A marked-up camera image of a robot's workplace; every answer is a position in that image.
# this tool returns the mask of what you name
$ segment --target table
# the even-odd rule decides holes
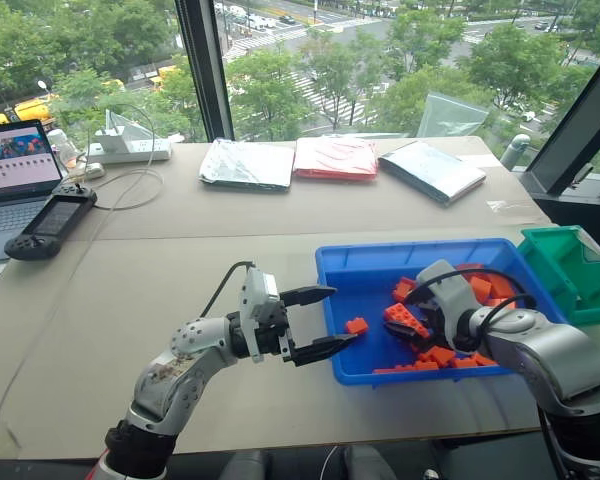
[[[379,150],[402,143],[381,141]],[[493,163],[475,137],[430,143]],[[496,165],[485,168],[484,186],[444,209],[387,175],[371,186],[295,182],[286,195],[215,191],[195,180],[206,148],[177,146],[157,166],[167,185],[159,199],[115,212],[90,246],[105,212],[93,211],[54,260],[7,265],[0,276],[0,396],[60,302],[5,404],[0,457],[99,455],[142,368],[199,313],[237,260],[254,260],[284,290],[315,283],[313,254],[322,245],[476,237],[518,243],[521,227],[550,222]],[[147,183],[139,196],[151,188]],[[100,198],[107,201],[106,192]],[[347,215],[351,208],[356,215]],[[236,309],[240,280],[229,282],[212,314]],[[290,321],[299,345],[325,334],[320,305],[293,307]],[[329,362],[295,368],[271,357],[216,375],[176,451],[517,431],[537,428],[535,415],[514,375],[374,390],[338,384]]]

